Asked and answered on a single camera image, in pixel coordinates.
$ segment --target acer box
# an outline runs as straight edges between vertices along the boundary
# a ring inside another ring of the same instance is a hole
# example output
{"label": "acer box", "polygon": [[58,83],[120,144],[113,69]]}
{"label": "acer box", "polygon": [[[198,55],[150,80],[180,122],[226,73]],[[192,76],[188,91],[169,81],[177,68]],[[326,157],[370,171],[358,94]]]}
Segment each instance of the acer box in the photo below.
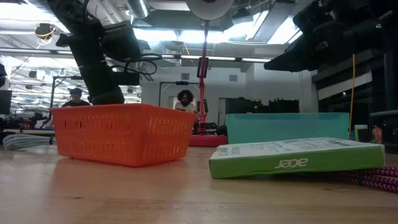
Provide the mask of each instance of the acer box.
{"label": "acer box", "polygon": [[210,158],[215,179],[260,174],[384,167],[384,146],[336,138],[309,138],[219,146]]}

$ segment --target white cable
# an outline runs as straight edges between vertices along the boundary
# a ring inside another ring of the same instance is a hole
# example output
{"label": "white cable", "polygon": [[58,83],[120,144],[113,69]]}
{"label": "white cable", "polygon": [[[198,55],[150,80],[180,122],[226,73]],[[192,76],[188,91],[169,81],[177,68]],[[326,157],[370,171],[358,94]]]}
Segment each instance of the white cable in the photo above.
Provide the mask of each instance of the white cable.
{"label": "white cable", "polygon": [[2,140],[5,149],[18,150],[25,147],[42,146],[50,144],[50,137],[33,136],[29,134],[13,134]]}

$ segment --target workbench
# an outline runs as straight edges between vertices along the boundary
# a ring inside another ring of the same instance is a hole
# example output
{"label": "workbench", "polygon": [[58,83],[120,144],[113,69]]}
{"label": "workbench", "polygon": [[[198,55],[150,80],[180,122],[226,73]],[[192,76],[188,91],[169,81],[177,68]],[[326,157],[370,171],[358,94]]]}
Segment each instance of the workbench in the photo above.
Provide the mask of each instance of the workbench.
{"label": "workbench", "polygon": [[[0,223],[398,223],[398,195],[280,177],[212,179],[214,148],[131,168],[59,156],[55,146],[0,150]],[[398,166],[398,155],[387,163]]]}

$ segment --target desk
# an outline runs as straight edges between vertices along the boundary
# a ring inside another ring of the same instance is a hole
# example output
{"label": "desk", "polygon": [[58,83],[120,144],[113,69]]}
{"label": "desk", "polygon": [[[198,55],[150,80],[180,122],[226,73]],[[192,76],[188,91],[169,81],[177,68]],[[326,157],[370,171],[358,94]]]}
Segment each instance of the desk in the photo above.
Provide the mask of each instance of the desk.
{"label": "desk", "polygon": [[[214,149],[145,168],[0,151],[0,223],[398,223],[398,195],[316,180],[213,180]],[[398,156],[387,158],[398,165]]]}

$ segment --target person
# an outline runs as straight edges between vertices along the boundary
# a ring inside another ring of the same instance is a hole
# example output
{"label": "person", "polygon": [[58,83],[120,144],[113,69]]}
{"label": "person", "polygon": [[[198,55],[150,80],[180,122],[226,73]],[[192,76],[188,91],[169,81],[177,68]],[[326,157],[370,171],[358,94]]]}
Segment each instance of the person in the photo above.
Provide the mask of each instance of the person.
{"label": "person", "polygon": [[174,109],[185,111],[188,113],[195,113],[195,105],[192,104],[193,94],[189,90],[182,90],[177,95],[178,102],[175,104]]}
{"label": "person", "polygon": [[82,91],[79,88],[74,88],[69,91],[72,100],[66,102],[62,107],[66,106],[90,106],[90,103],[81,99]]}

